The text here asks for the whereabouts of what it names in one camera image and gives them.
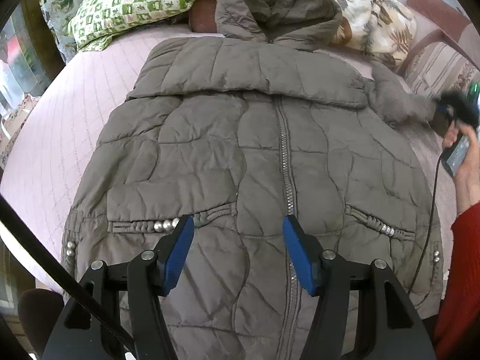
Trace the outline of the person's right hand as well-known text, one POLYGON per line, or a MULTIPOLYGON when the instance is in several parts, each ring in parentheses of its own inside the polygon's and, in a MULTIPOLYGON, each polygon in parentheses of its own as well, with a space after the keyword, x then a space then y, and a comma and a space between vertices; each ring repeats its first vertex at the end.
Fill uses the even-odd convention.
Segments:
POLYGON ((468 138, 469 148, 463 163, 454 176, 458 216, 475 206, 480 200, 479 141, 476 131, 467 124, 452 122, 442 141, 442 147, 447 149, 453 146, 459 134, 468 138))

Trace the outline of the red sleeved right forearm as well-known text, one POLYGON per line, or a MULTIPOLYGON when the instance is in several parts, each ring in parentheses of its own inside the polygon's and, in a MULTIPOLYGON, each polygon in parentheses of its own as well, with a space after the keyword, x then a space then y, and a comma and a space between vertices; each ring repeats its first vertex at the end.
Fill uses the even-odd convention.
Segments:
POLYGON ((455 359, 479 321, 479 204, 460 214, 451 230, 448 286, 434 331, 438 359, 455 359))

